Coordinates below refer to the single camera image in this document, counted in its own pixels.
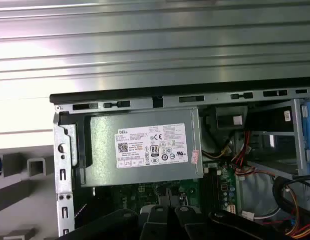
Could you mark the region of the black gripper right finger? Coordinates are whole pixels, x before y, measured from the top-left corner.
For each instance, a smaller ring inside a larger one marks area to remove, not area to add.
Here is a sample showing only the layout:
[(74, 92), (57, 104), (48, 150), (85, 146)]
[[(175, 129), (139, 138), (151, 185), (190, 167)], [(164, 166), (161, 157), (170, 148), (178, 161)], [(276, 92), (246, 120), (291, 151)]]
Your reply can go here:
[(181, 227), (190, 240), (288, 240), (289, 236), (226, 210), (208, 215), (189, 206), (175, 209)]

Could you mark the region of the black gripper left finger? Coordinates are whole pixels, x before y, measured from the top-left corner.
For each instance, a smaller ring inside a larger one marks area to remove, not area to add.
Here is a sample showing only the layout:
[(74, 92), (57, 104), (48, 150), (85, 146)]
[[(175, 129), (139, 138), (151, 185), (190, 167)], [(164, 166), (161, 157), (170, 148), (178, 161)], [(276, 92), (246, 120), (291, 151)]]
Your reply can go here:
[(120, 209), (59, 237), (60, 240), (166, 240), (169, 208), (154, 205), (148, 213)]

